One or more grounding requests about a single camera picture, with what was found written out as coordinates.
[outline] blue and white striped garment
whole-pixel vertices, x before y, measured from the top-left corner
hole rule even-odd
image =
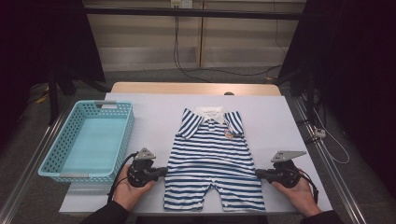
[[[220,113],[208,119],[184,110],[167,165],[165,209],[202,210],[205,194],[213,188],[223,211],[265,211],[241,117],[238,112]]]

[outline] white sheet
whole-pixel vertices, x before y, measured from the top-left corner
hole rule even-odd
[[[226,111],[239,111],[257,169],[273,168],[271,159],[279,150],[306,151],[304,141],[283,96],[108,93],[106,100],[132,101],[134,127],[127,154],[146,147],[157,156],[154,167],[166,166],[183,110],[184,108],[193,110],[196,106],[224,106]],[[293,161],[297,167],[311,176],[318,187],[319,207],[324,211],[331,210],[332,206],[309,153]],[[64,198],[60,212],[66,214],[94,212],[106,204],[108,190],[109,185],[73,183]],[[262,181],[262,192],[267,213],[295,212],[285,196],[265,180]],[[150,193],[142,198],[134,213],[140,216],[246,213],[244,211],[224,213],[215,190],[206,194],[204,209],[201,212],[164,211],[163,195],[164,183],[161,178]]]

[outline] gray bracket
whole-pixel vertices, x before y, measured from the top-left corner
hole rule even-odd
[[[278,151],[271,162],[289,161],[306,154],[306,151]]]
[[[140,150],[139,153],[137,153],[137,155],[134,157],[136,161],[152,160],[155,158],[155,155],[145,147],[143,147],[142,150]]]

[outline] teal plastic basket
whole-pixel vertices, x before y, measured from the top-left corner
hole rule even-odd
[[[112,182],[134,124],[131,102],[78,101],[38,174],[59,182]]]

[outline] person's hand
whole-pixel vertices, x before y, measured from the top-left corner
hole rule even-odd
[[[122,168],[118,181],[127,177],[128,167],[129,165],[125,165]],[[128,179],[124,179],[117,185],[113,201],[119,203],[127,211],[131,212],[134,209],[134,206],[139,202],[142,195],[149,191],[154,184],[154,181],[150,181],[143,188],[135,188],[129,184]]]
[[[319,207],[315,203],[311,187],[305,179],[300,178],[298,184],[291,189],[287,189],[275,181],[272,182],[272,185],[281,193],[285,194],[291,204],[305,217],[312,217],[321,213]]]

